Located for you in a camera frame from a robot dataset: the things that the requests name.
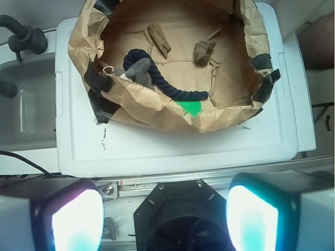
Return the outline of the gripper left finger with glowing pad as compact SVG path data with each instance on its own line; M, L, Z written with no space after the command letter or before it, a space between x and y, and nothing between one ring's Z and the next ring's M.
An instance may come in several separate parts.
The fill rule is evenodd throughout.
M1 180L1 250L98 250L103 225L89 179Z

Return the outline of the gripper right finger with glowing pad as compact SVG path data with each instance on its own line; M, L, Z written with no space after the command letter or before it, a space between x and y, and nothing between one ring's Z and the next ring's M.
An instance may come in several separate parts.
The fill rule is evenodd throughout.
M334 174L239 173L226 219L236 250L334 250Z

